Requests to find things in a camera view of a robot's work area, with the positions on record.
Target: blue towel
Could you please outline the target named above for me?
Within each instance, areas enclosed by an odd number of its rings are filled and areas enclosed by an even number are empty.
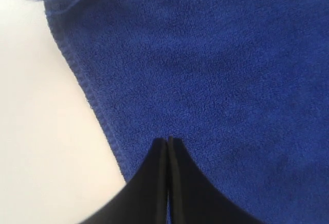
[[[329,223],[329,0],[44,1],[126,180],[173,135],[260,220]]]

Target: white surface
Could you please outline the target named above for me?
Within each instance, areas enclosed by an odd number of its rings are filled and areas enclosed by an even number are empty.
[[[78,223],[124,185],[42,2],[0,0],[0,223]]]

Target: microfiber cloth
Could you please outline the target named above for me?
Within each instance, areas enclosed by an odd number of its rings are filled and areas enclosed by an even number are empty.
[[[126,180],[173,135],[263,222],[329,223],[329,0],[44,1]]]

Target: terry cloth texture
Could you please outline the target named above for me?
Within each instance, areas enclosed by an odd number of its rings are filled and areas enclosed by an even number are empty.
[[[251,215],[329,223],[329,0],[45,6],[126,180],[173,135]]]

